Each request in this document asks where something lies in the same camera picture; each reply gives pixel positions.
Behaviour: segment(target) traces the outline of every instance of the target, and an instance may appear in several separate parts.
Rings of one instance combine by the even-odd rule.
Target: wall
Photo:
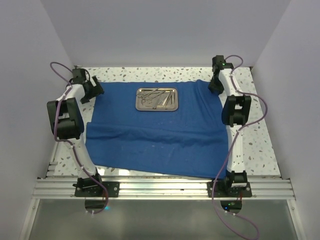
[[[290,177],[308,239],[319,239],[320,1],[292,0],[253,68],[269,104],[267,125]]]
[[[52,60],[71,62],[39,0],[0,1],[0,239],[17,240],[54,141],[46,103],[65,84]]]
[[[73,63],[253,66],[290,0],[41,0]]]

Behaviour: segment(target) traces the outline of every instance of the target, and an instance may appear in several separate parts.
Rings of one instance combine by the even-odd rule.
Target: blue cloth
[[[86,147],[94,164],[170,175],[215,178],[228,153],[222,104],[208,83],[101,83]],[[139,88],[176,88],[176,111],[138,111]]]

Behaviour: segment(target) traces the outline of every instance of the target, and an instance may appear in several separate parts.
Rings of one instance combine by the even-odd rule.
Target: white speckled surface
[[[101,82],[186,82],[210,81],[211,67],[88,67],[92,76],[96,75]],[[238,68],[235,71],[236,79],[244,92],[256,93],[256,88],[250,69]],[[220,95],[222,104],[225,103],[225,93]],[[80,105],[84,124],[91,121],[95,99]],[[262,109],[256,98],[252,99],[249,122],[262,115]],[[270,141],[265,121],[250,126],[244,130],[243,157],[248,175],[280,176],[279,167]],[[58,144],[54,155],[56,167],[53,176],[77,176],[78,172],[68,149]],[[152,176],[158,173],[141,172],[135,170],[98,167],[101,175],[105,176]]]

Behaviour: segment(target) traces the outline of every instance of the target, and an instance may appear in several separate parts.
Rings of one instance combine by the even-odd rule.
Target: metal extrusion bar
[[[181,177],[104,177],[102,181],[120,183],[119,196],[114,199],[135,200],[210,200],[207,182],[210,179]],[[248,177],[252,197],[246,200],[294,200],[295,195],[290,180],[281,178]],[[34,188],[34,199],[85,199],[75,197],[76,178],[38,179]],[[219,197],[217,200],[233,200]]]

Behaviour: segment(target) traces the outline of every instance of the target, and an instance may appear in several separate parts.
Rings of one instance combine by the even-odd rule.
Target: metal tray
[[[135,108],[139,111],[175,111],[178,109],[178,91],[173,87],[139,88]]]

